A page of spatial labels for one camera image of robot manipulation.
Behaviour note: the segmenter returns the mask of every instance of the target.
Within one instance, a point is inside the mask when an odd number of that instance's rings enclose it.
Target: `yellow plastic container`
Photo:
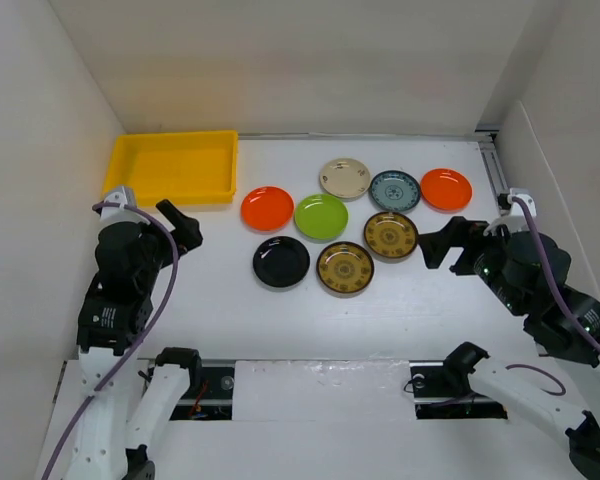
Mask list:
[[[164,198],[175,205],[231,203],[237,156],[234,131],[121,135],[102,195],[127,185],[141,207]]]

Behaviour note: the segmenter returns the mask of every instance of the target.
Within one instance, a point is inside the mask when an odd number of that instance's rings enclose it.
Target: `white table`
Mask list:
[[[427,270],[418,249],[398,264],[375,261],[369,287],[337,298],[322,286],[315,261],[325,243],[304,238],[293,221],[279,234],[301,239],[311,255],[306,278],[286,292],[263,287],[252,267],[253,252],[269,234],[248,230],[240,218],[244,196],[261,185],[286,189],[294,201],[321,191],[318,173],[337,157],[354,157],[372,174],[402,169],[420,179],[450,167],[473,185],[462,215],[492,220],[498,214],[477,143],[440,140],[243,140],[233,204],[189,210],[200,221],[204,243],[180,263],[172,300],[141,352],[154,357],[165,346],[198,348],[203,358],[362,359],[444,357],[469,340],[510,360],[535,357],[533,342],[476,277],[455,277],[448,267]],[[369,195],[346,203],[349,224],[338,240],[364,245],[362,230],[379,208]],[[451,215],[425,202],[408,216],[421,233],[442,228]],[[160,276],[154,303],[168,274]]]
[[[441,359],[463,341],[480,345],[503,362],[532,363],[566,380],[552,360],[537,357],[533,341],[522,331],[522,319],[512,317],[480,280],[448,271],[458,251],[435,271],[425,268],[420,250],[398,264],[376,261],[371,285],[352,298],[329,294],[314,268],[290,291],[274,292],[257,282],[252,255],[268,235],[244,227],[242,198],[258,186],[277,185],[297,203],[320,191],[320,167],[336,157],[360,159],[372,173],[403,169],[417,179],[432,168],[451,167],[474,189],[462,214],[476,220],[497,216],[476,143],[241,141],[234,202],[214,211],[188,212],[200,220],[204,244],[182,260],[172,301],[142,356],[184,346],[198,348],[207,359],[367,361],[349,364],[365,367],[353,373],[338,362],[240,363],[235,420],[170,422],[155,459],[158,480],[580,478],[563,452],[515,416],[510,421],[415,419],[411,400],[400,390],[408,365],[399,359]],[[339,240],[363,244],[363,225],[378,209],[366,195],[347,202],[347,208],[349,225]],[[450,218],[424,202],[408,216],[421,233],[440,229]],[[302,238],[293,223],[279,233]],[[315,262],[325,244],[303,241]],[[155,303],[166,280],[163,273]],[[316,372],[331,367],[339,377],[316,379]],[[78,406],[77,365],[68,372],[39,471]],[[528,378],[541,382],[533,375]],[[567,399],[580,403],[573,385],[565,384]],[[65,451],[54,479],[67,462]]]

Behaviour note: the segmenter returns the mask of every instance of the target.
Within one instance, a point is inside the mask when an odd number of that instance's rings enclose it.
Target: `brown patterned plate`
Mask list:
[[[387,258],[404,258],[418,245],[418,229],[407,217],[381,212],[364,226],[364,240],[371,250]]]
[[[373,259],[363,247],[352,242],[336,242],[318,257],[318,277],[338,293],[356,293],[373,278]]]

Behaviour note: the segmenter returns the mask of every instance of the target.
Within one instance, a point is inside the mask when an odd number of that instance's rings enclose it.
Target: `purple cable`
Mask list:
[[[558,385],[558,387],[560,387],[560,391],[559,392],[550,392],[549,390],[543,389],[543,391],[549,395],[553,395],[554,397],[562,397],[565,393],[567,393],[567,388],[564,386],[564,383],[562,383],[556,377],[551,375],[549,372],[542,370],[541,368],[534,367],[533,365],[527,365],[526,363],[514,363],[514,364],[506,366],[507,370],[513,370],[514,368],[526,368],[527,370],[533,370],[534,372],[541,373],[545,377],[553,380],[555,382],[555,384]]]
[[[551,295],[553,295],[553,299],[555,300],[558,308],[562,312],[562,314],[569,320],[569,323],[576,329],[576,331],[584,338],[589,345],[593,347],[593,349],[600,354],[600,344],[596,342],[596,339],[591,336],[589,332],[587,332],[580,322],[578,318],[569,310],[567,303],[562,298],[562,294],[558,289],[558,285],[556,284],[556,279],[553,276],[553,272],[551,271],[551,266],[549,265],[549,259],[547,258],[547,252],[544,250],[544,246],[542,245],[542,240],[540,239],[540,233],[538,232],[538,227],[536,226],[536,222],[533,220],[531,216],[531,212],[529,211],[529,207],[525,203],[524,200],[516,197],[511,197],[511,201],[520,205],[522,208],[522,213],[524,214],[524,218],[527,221],[527,226],[529,227],[529,232],[531,233],[531,238],[533,238],[533,243],[536,246],[536,251],[538,252],[538,257],[540,258],[540,264],[542,265],[542,271],[544,272],[544,277],[547,280],[547,284],[549,285],[549,290],[551,290]]]
[[[91,208],[94,211],[96,211],[96,210],[99,210],[99,209],[105,208],[105,207],[120,208],[120,204],[112,203],[112,202],[102,202],[102,203],[97,203],[96,205],[94,205]],[[148,213],[143,212],[142,210],[140,210],[136,207],[132,207],[130,205],[124,205],[124,209],[129,210],[130,212],[136,213],[136,214],[140,215],[142,218],[145,218],[146,220],[151,222],[153,225],[155,225],[160,230],[161,233],[164,234],[164,236],[167,238],[167,240],[169,240],[169,245],[171,246],[171,254],[173,255],[173,264],[171,265],[171,277],[169,278],[169,284],[167,285],[167,289],[164,292],[164,297],[162,297],[162,301],[160,302],[160,305],[158,305],[158,308],[156,308],[156,311],[155,311],[153,317],[151,318],[151,320],[149,320],[147,322],[147,325],[145,326],[144,331],[140,335],[138,335],[138,337],[131,344],[131,346],[125,352],[125,354],[122,357],[120,357],[120,360],[118,360],[118,362],[111,368],[111,370],[109,370],[109,373],[107,373],[104,377],[102,377],[102,380],[100,380],[100,382],[95,386],[95,388],[93,390],[96,392],[101,391],[107,385],[107,383],[109,383],[109,381],[113,378],[113,376],[116,373],[118,373],[120,368],[122,368],[122,366],[127,362],[127,360],[129,360],[131,355],[133,355],[134,352],[140,347],[140,345],[142,345],[142,342],[144,342],[145,338],[147,338],[147,335],[149,335],[149,332],[151,332],[151,330],[155,326],[156,322],[160,318],[160,315],[162,315],[162,312],[164,311],[165,307],[167,306],[167,302],[169,301],[169,298],[171,297],[171,292],[173,291],[173,286],[176,283],[176,275],[178,274],[178,258],[179,258],[178,247],[176,246],[176,242],[173,240],[171,233],[169,233],[169,230],[167,230],[165,228],[165,226],[162,225],[162,223],[160,223],[157,219],[155,219]],[[71,431],[76,426],[76,424],[78,423],[78,420],[80,420],[80,417],[87,410],[87,407],[91,404],[93,399],[94,399],[93,396],[85,398],[84,402],[82,402],[82,405],[80,405],[80,407],[78,408],[76,413],[73,415],[73,417],[71,417],[71,420],[69,420],[67,427],[64,429],[64,432],[62,432],[62,435],[60,436],[60,440],[58,440],[56,448],[53,449],[53,453],[51,454],[51,457],[49,458],[49,463],[47,463],[47,467],[44,469],[44,473],[42,474],[41,480],[49,479],[49,476],[51,475],[51,471],[53,470],[53,467],[56,464],[58,457],[60,456],[60,452],[62,451],[62,448],[64,447],[65,443],[67,443],[67,440],[69,439],[69,435],[71,434]]]

